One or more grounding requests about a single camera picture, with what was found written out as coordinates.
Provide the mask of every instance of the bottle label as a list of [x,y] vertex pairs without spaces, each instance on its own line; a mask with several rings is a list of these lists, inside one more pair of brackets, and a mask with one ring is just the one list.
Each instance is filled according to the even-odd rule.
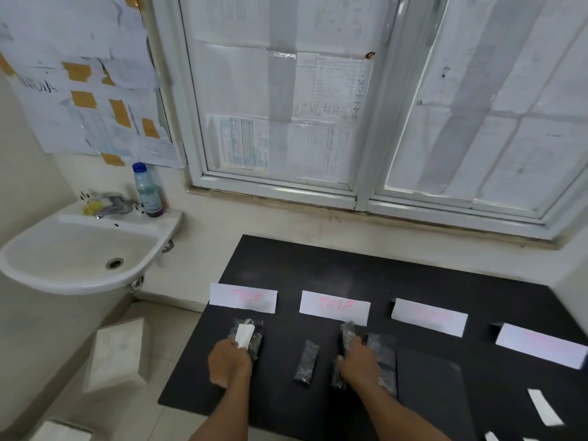
[[157,192],[143,193],[141,195],[141,200],[143,201],[145,212],[155,213],[161,210],[161,200],[159,199],[159,194]]

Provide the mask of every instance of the orange tape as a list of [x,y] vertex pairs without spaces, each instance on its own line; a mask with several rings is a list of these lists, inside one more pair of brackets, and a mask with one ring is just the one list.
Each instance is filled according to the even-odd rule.
[[100,156],[110,166],[124,167],[126,165],[120,156],[110,155],[109,153],[101,153]]
[[73,104],[81,108],[97,108],[96,99],[87,91],[72,91]]
[[125,0],[125,3],[129,7],[134,7],[135,9],[141,9],[139,6],[139,0]]
[[90,65],[69,62],[61,62],[61,64],[68,72],[70,81],[84,81],[87,83],[88,78],[92,75],[92,68],[90,68]]
[[14,74],[16,74],[14,72],[14,70],[12,69],[12,66],[10,66],[10,63],[8,63],[6,61],[6,59],[4,58],[4,56],[2,55],[1,52],[0,52],[0,68],[2,68],[2,71],[4,71],[4,73],[6,73],[7,76],[13,76]]
[[125,103],[122,102],[122,100],[112,99],[108,99],[108,102],[111,103],[112,111],[114,112],[116,121],[122,126],[130,128],[130,119],[129,115],[126,113]]
[[151,119],[143,118],[143,131],[145,132],[145,136],[157,139],[160,138],[157,128],[155,128],[155,124]]
[[112,79],[110,78],[110,74],[108,73],[107,69],[104,66],[102,66],[102,70],[104,71],[104,76],[105,76],[102,78],[102,83],[105,85],[116,86],[114,84],[114,82],[112,81]]

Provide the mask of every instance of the drain hole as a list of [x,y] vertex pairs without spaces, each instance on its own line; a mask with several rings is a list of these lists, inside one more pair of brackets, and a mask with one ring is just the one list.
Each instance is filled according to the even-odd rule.
[[124,260],[122,258],[114,258],[112,260],[107,261],[107,269],[117,269],[118,267],[122,266]]

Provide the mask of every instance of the sink basin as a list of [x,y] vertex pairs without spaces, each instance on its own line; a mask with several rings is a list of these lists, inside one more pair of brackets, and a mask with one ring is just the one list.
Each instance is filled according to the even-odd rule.
[[10,240],[0,270],[33,289],[83,295],[128,285],[143,275],[178,228],[182,213],[140,212],[102,219],[74,203]]

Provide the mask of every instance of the white window frame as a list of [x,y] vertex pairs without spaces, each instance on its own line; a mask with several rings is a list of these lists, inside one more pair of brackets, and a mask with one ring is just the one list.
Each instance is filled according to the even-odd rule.
[[399,0],[363,155],[351,176],[350,190],[208,170],[180,0],[146,1],[143,17],[155,66],[163,79],[162,101],[171,138],[183,142],[194,187],[541,240],[554,240],[588,208],[588,170],[541,218],[501,213],[491,206],[486,210],[464,209],[460,201],[450,199],[431,204],[402,198],[402,194],[380,194],[383,168],[398,147],[429,56],[432,40],[426,43],[424,37],[433,34],[434,39],[447,0]]

